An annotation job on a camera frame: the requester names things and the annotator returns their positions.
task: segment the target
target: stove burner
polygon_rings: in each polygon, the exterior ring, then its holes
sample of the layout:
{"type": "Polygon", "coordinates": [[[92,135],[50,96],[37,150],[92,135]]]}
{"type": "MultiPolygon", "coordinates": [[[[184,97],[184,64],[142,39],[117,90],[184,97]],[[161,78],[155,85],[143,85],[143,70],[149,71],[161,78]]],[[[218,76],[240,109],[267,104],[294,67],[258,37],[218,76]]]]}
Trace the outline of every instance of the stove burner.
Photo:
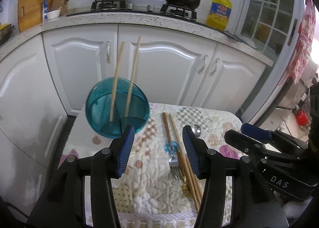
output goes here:
{"type": "Polygon", "coordinates": [[[125,0],[95,0],[91,10],[126,9],[125,0]]]}
{"type": "Polygon", "coordinates": [[[197,12],[187,8],[187,7],[182,7],[182,6],[176,6],[176,5],[172,5],[172,4],[163,4],[161,10],[162,13],[164,14],[173,14],[173,15],[177,15],[177,16],[181,16],[183,18],[189,18],[192,20],[196,20],[197,19],[197,12]],[[173,7],[175,9],[170,9],[169,12],[167,11],[169,7],[173,7]]]}

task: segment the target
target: white bowl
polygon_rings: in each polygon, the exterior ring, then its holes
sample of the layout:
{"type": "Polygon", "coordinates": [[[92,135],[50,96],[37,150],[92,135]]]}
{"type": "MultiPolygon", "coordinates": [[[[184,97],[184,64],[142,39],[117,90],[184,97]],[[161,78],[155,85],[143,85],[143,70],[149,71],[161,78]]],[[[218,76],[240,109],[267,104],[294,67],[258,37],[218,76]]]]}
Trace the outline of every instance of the white bowl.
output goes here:
{"type": "Polygon", "coordinates": [[[53,19],[53,18],[57,18],[58,16],[60,16],[60,11],[61,9],[55,10],[55,11],[51,11],[47,13],[47,19],[53,19]]]}

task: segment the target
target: teal container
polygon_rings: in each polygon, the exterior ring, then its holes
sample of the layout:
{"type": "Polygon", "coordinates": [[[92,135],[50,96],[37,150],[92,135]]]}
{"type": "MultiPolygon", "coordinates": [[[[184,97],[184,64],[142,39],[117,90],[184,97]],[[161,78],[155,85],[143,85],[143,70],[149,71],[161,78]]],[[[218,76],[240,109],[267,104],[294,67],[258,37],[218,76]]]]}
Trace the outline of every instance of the teal container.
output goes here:
{"type": "Polygon", "coordinates": [[[107,78],[90,91],[85,108],[87,121],[94,131],[104,137],[120,137],[127,125],[132,125],[137,133],[146,124],[150,114],[145,94],[133,84],[130,111],[128,117],[125,117],[130,81],[118,78],[113,121],[110,122],[112,85],[113,77],[107,78]]]}

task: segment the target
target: blue gripper pad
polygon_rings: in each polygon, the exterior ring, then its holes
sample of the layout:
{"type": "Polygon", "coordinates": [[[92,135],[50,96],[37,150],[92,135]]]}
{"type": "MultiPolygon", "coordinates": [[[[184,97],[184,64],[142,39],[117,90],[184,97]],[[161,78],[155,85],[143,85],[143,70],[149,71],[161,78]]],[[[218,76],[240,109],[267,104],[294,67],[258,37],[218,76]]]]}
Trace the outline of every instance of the blue gripper pad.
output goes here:
{"type": "Polygon", "coordinates": [[[122,136],[114,139],[110,145],[110,149],[113,152],[112,162],[115,163],[111,168],[116,176],[112,178],[120,178],[125,172],[134,142],[134,132],[134,127],[127,125],[122,136]]]}
{"type": "Polygon", "coordinates": [[[210,172],[209,159],[205,156],[208,149],[204,140],[196,138],[192,128],[183,128],[183,142],[193,173],[199,179],[206,179],[210,172]]]}
{"type": "Polygon", "coordinates": [[[270,134],[270,132],[259,127],[253,126],[249,123],[243,124],[240,130],[242,134],[249,136],[263,144],[268,144],[272,141],[272,135],[270,134]]]}

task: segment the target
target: stove knob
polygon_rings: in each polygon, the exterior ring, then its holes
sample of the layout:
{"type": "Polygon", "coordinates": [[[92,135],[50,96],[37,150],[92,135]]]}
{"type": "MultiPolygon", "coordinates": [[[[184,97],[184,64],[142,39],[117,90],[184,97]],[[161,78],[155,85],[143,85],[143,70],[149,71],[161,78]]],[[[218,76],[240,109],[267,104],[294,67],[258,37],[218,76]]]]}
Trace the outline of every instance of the stove knob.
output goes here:
{"type": "Polygon", "coordinates": [[[134,6],[133,3],[128,3],[128,4],[127,4],[127,9],[128,9],[128,10],[133,10],[133,6],[134,6]]]}
{"type": "Polygon", "coordinates": [[[154,5],[147,5],[147,11],[152,12],[154,10],[154,5]]]}

